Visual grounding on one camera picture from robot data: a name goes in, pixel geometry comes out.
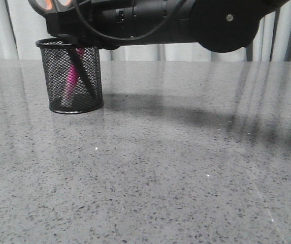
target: black mesh pen holder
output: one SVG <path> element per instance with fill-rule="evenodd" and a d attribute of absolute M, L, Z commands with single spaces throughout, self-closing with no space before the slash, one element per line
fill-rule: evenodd
<path fill-rule="evenodd" d="M 77 114 L 103 106 L 99 50 L 51 38 L 36 42 L 45 71 L 49 109 Z"/>

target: speckled stone surface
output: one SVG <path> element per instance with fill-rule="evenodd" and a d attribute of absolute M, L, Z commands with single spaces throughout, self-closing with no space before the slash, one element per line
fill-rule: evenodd
<path fill-rule="evenodd" d="M 48 109 L 0 61 L 0 243 L 291 243 L 291 63 L 102 63 L 103 108 Z"/>

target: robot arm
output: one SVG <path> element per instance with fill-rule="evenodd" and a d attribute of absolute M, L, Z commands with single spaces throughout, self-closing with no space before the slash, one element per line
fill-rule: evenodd
<path fill-rule="evenodd" d="M 83 45 L 198 42 L 215 52 L 248 46 L 260 20 L 289 0 L 28 0 L 48 32 Z"/>

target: pink pen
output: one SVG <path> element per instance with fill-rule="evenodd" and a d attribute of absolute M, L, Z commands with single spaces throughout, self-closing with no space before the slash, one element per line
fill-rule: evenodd
<path fill-rule="evenodd" d="M 84 55 L 84 48 L 77 48 L 77 53 L 79 54 L 80 58 L 83 58 Z M 71 107 L 74 99 L 74 89 L 78 84 L 79 81 L 79 72 L 77 71 L 74 64 L 70 65 L 69 72 L 66 78 L 66 85 L 63 92 L 63 97 L 61 100 L 62 107 Z"/>

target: curtain fold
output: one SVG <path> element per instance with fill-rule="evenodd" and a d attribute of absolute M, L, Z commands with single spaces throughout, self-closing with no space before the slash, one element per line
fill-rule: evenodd
<path fill-rule="evenodd" d="M 30 7 L 28 0 L 0 0 L 0 59 L 40 59 L 35 42 L 48 37 L 44 18 Z M 100 50 L 100 57 L 101 60 L 290 61 L 291 1 L 261 20 L 258 34 L 247 49 L 214 53 L 198 43 L 161 44 Z"/>

